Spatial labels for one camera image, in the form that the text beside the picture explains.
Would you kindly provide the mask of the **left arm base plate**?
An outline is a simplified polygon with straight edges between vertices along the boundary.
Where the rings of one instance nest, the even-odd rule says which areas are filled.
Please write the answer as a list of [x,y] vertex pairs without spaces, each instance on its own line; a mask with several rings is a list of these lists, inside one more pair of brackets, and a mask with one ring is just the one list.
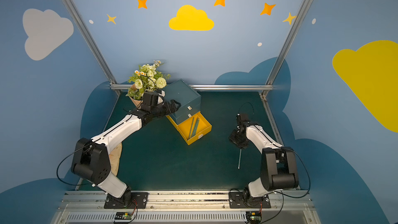
[[130,192],[130,194],[124,194],[121,198],[107,195],[104,209],[144,209],[146,208],[148,200],[147,192]]

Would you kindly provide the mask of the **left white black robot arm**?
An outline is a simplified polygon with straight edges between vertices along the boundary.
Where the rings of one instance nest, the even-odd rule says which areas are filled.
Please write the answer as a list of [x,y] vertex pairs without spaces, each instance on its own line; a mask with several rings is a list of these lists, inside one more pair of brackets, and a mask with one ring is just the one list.
[[154,105],[142,104],[133,109],[117,124],[91,138],[81,138],[73,154],[71,172],[91,182],[115,199],[129,200],[131,189],[113,172],[109,155],[134,132],[140,130],[154,118],[161,118],[179,110],[181,104],[175,100]]

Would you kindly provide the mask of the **yellow bottom drawer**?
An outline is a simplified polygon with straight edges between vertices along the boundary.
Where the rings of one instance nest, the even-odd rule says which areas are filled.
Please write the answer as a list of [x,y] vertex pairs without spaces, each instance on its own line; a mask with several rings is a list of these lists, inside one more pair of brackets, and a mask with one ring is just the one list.
[[181,124],[177,124],[170,116],[167,116],[167,119],[180,133],[187,145],[193,144],[212,130],[212,125],[201,112],[197,112]]

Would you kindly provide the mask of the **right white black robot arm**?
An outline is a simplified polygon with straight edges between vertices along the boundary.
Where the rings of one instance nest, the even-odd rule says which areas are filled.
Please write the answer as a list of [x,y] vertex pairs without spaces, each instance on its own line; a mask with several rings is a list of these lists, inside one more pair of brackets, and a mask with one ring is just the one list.
[[261,153],[260,177],[247,186],[251,198],[299,185],[294,150],[274,141],[261,126],[241,125],[232,131],[229,140],[240,149],[253,143]]

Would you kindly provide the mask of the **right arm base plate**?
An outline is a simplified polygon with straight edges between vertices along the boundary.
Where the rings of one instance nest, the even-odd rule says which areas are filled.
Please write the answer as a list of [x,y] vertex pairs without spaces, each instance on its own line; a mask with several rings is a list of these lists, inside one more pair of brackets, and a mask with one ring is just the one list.
[[268,196],[253,198],[238,191],[230,191],[228,196],[230,208],[271,208]]

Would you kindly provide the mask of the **teal drawer cabinet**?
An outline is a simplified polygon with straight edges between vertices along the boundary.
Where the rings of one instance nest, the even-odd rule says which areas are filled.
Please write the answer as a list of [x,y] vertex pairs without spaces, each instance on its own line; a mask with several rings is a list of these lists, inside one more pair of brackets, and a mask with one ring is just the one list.
[[167,101],[175,100],[181,107],[170,114],[174,122],[179,125],[201,110],[201,95],[186,84],[182,79],[175,81],[162,89]]

